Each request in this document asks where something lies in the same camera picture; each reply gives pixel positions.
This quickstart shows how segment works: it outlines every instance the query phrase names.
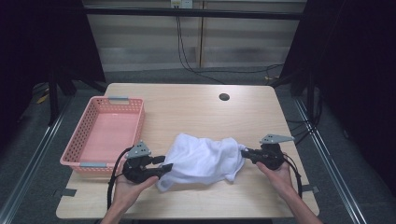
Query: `crumpled white towel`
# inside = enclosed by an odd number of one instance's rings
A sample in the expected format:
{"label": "crumpled white towel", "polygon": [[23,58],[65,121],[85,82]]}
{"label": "crumpled white towel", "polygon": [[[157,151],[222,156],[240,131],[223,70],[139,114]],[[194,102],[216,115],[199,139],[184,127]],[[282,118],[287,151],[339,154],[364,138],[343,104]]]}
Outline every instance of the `crumpled white towel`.
{"label": "crumpled white towel", "polygon": [[245,148],[233,138],[213,141],[181,133],[162,163],[173,163],[172,171],[161,177],[157,188],[164,192],[175,183],[209,185],[223,179],[233,182],[245,162],[240,152]]}

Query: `gray floor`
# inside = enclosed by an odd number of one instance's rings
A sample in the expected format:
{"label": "gray floor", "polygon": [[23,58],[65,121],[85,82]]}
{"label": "gray floor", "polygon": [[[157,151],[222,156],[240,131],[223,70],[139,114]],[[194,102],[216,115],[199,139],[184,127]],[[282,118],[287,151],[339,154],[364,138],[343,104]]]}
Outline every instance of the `gray floor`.
{"label": "gray floor", "polygon": [[[252,72],[260,69],[262,68],[237,68],[233,71]],[[268,84],[268,79],[265,78],[267,74],[264,72],[250,74],[213,72],[201,75],[218,79],[225,84]],[[275,77],[277,75],[276,70],[270,71],[269,75],[271,78]],[[107,84],[112,82],[220,84],[213,79],[183,69],[114,72],[106,73],[106,78]],[[94,222],[94,220],[60,220],[55,214],[60,201],[55,192],[65,187],[71,174],[71,170],[62,166],[59,159],[85,105],[91,96],[102,94],[80,82],[76,82],[76,84],[78,92],[70,99],[70,105],[64,111],[64,118],[57,133],[51,139],[45,153],[42,154],[42,161],[36,165],[37,172],[31,175],[32,181],[27,186],[27,191],[15,192],[14,190],[18,186],[21,176],[25,174],[26,167],[29,167],[29,162],[35,155],[37,147],[48,129],[47,123],[50,118],[49,101],[40,105],[35,103],[41,94],[39,90],[37,90],[38,94],[35,95],[19,123],[18,133],[11,139],[6,153],[0,158],[0,190],[2,192],[0,206],[3,207],[12,203],[18,208],[15,210],[15,214],[10,215],[12,223]],[[286,119],[301,120],[302,117],[295,104],[295,99],[290,96],[289,86],[276,88],[276,94]],[[60,95],[60,98],[60,105],[66,105],[67,98],[62,95]],[[295,122],[289,122],[289,126],[291,133],[296,137],[296,142],[299,141],[306,132],[305,126]],[[344,137],[342,125],[338,123],[326,104],[323,106],[318,130],[332,155],[334,163],[346,181],[351,195],[356,199],[366,222],[389,223],[396,220],[395,198],[391,196],[378,175],[361,157],[358,147]],[[354,223],[354,219],[348,213],[346,204],[329,175],[311,135],[308,135],[297,146],[297,149],[311,185],[319,189],[319,192],[315,194],[320,209],[319,217],[327,223]],[[19,194],[20,203],[7,200],[13,192]],[[258,220],[244,221],[244,223],[257,222]],[[294,220],[292,218],[276,219],[274,223],[294,223]]]}

